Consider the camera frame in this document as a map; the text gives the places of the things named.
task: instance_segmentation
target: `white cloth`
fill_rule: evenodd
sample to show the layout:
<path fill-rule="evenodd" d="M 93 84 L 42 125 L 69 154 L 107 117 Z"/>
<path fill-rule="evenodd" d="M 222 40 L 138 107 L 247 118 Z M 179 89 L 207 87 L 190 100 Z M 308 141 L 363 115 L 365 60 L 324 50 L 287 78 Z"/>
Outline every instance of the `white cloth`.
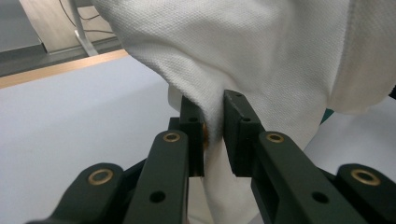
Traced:
<path fill-rule="evenodd" d="M 204 111 L 203 182 L 216 223 L 258 214 L 249 179 L 233 176 L 221 146 L 224 89 L 244 93 L 266 130 L 304 148 L 326 107 L 360 113 L 396 82 L 396 1 L 93 3 L 133 57 Z"/>

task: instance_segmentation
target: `textured fabric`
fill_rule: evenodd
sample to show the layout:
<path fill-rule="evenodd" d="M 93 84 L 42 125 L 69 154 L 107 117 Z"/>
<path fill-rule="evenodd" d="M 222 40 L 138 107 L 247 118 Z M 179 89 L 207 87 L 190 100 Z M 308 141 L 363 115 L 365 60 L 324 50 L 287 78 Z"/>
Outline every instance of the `textured fabric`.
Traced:
<path fill-rule="evenodd" d="M 209 149 L 203 183 L 215 223 L 248 223 L 259 212 L 249 178 L 233 176 L 221 143 L 225 89 L 244 93 L 266 130 L 285 133 L 304 148 L 317 131 L 329 100 L 337 111 L 361 112 L 383 99 L 395 83 L 396 69 L 390 63 L 396 60 L 395 50 L 381 51 L 394 46 L 390 40 L 395 38 L 395 26 L 388 17 L 394 17 L 390 14 L 396 11 L 395 1 L 93 3 L 133 57 L 204 111 Z M 362 32 L 354 25 L 356 20 L 362 20 Z M 371 40 L 385 42 L 361 48 Z M 358 49 L 366 57 L 354 53 Z M 366 64 L 370 55 L 381 58 Z M 374 91 L 361 99 L 360 86 Z M 204 217 L 192 220 L 210 222 Z"/>

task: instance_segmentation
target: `wooden edge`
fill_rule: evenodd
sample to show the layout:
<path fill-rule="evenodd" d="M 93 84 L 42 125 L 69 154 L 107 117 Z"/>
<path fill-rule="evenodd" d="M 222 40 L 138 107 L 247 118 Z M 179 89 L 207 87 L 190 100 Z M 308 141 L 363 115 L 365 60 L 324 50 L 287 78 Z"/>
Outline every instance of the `wooden edge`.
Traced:
<path fill-rule="evenodd" d="M 89 58 L 75 60 L 68 63 L 55 64 L 53 66 L 39 68 L 32 71 L 18 73 L 6 77 L 0 77 L 0 89 L 15 86 L 24 82 L 37 80 L 44 77 L 51 77 L 72 70 L 92 66 L 99 63 L 105 63 L 111 60 L 127 56 L 128 53 L 124 49 L 119 49 L 105 54 L 96 55 Z"/>

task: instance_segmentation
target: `cable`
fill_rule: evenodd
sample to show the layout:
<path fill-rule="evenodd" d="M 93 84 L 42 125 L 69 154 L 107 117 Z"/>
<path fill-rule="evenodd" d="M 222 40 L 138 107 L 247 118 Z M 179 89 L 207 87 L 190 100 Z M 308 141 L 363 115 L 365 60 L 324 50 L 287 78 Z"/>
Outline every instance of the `cable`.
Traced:
<path fill-rule="evenodd" d="M 64 9 L 64 4 L 62 4 L 62 1 L 61 1 L 61 0 L 59 0 L 59 3 L 61 4 L 62 10 L 64 11 L 64 15 L 66 15 L 67 19 L 69 19 L 69 21 L 73 24 L 73 26 L 76 27 L 76 25 L 73 23 L 72 19 L 70 19 L 69 15 L 67 14 L 66 10 Z M 91 18 L 88 18 L 88 19 L 84 19 L 84 18 L 82 18 L 81 16 L 80 16 L 80 17 L 81 17 L 84 21 L 89 21 L 89 20 L 92 20 L 92 19 L 94 19 L 94 18 L 96 18 L 96 17 L 98 17 L 98 16 L 99 16 L 99 15 L 96 15 L 96 16 L 91 17 Z M 83 30 L 83 31 L 85 31 L 85 32 L 96 32 L 96 33 L 113 34 L 113 35 L 114 35 L 113 32 L 110 32 L 110 31 L 103 31 L 103 30 Z"/>
<path fill-rule="evenodd" d="M 90 20 L 95 19 L 96 17 L 99 17 L 99 16 L 100 16 L 100 15 L 97 14 L 96 16 L 92 16 L 92 17 L 89 17 L 89 18 L 83 18 L 81 15 L 79 15 L 79 17 L 80 17 L 82 20 L 84 20 L 84 21 L 90 21 Z"/>

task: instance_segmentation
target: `white tabletop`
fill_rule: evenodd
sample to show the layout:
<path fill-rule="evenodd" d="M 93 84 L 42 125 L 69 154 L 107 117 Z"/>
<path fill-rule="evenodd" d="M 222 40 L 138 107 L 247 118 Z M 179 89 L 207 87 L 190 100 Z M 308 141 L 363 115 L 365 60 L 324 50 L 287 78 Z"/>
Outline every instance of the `white tabletop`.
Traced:
<path fill-rule="evenodd" d="M 84 169 L 145 159 L 178 112 L 131 57 L 0 90 L 0 223 L 48 217 Z"/>
<path fill-rule="evenodd" d="M 334 113 L 304 152 L 333 174 L 340 165 L 359 163 L 396 182 L 396 101 L 387 97 L 358 116 Z"/>

